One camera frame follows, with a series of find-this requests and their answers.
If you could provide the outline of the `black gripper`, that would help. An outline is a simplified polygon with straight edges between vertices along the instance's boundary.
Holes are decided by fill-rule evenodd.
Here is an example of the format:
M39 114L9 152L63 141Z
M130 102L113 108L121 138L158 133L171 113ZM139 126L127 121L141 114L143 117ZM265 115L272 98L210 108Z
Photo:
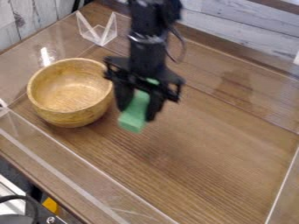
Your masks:
M135 89L150 94L146 120L151 122L162 111L165 101L181 100L183 77L166 65L166 35L129 35L129 56L107 56L105 77L114 82L117 106L125 111L133 101Z

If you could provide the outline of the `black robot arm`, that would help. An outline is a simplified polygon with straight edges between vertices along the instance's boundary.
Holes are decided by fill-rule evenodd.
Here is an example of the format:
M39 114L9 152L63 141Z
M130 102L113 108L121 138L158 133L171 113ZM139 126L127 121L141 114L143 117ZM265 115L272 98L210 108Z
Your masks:
M150 95L145 119L151 122L167 101L181 100L185 78L169 68L169 37L178 35L174 27L182 18L181 0L129 0L131 26L129 55L107 56L105 77L115 85L117 106L126 110L135 91Z

